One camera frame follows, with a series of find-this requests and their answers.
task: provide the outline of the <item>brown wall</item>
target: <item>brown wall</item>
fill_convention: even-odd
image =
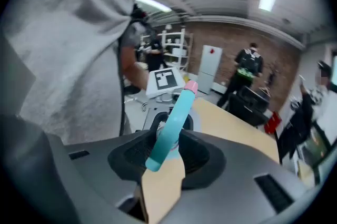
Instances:
[[[180,26],[172,25],[171,31],[180,30]],[[279,73],[271,88],[269,109],[278,111],[286,100],[296,75],[300,60],[300,51],[284,42],[276,40],[261,31],[224,23],[193,22],[187,23],[186,31],[193,33],[193,46],[187,71],[198,74],[203,45],[211,45],[223,49],[215,82],[227,83],[234,71],[233,60],[237,53],[248,48],[251,42],[259,45],[259,53],[264,59],[264,70],[261,78],[255,79],[252,89],[264,86],[273,65]]]

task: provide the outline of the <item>red object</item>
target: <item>red object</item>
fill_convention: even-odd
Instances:
[[[277,112],[273,112],[272,117],[268,120],[268,122],[264,125],[264,131],[267,134],[274,134],[276,128],[282,122],[280,115]]]

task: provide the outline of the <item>gray t-shirt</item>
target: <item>gray t-shirt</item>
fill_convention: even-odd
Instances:
[[[2,34],[36,76],[20,115],[65,144],[116,137],[117,48],[134,45],[134,0],[10,0]]]

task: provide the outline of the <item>wooden table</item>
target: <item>wooden table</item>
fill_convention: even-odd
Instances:
[[[267,134],[204,99],[196,99],[193,108],[200,116],[201,132],[249,145],[279,163],[276,141]]]
[[[201,132],[254,147],[279,162],[276,141],[232,114],[204,99],[196,99],[193,108],[200,116]],[[157,224],[181,196],[185,178],[181,158],[165,160],[158,172],[146,170],[142,177],[142,208],[149,224]]]

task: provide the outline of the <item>refrigerator door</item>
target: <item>refrigerator door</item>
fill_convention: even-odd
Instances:
[[[221,54],[221,48],[204,45],[199,72],[215,76],[220,63]]]
[[[201,91],[205,94],[209,94],[211,87],[213,85],[213,81],[214,81],[214,76],[208,75],[206,73],[199,71],[198,80],[197,80],[198,91]]]

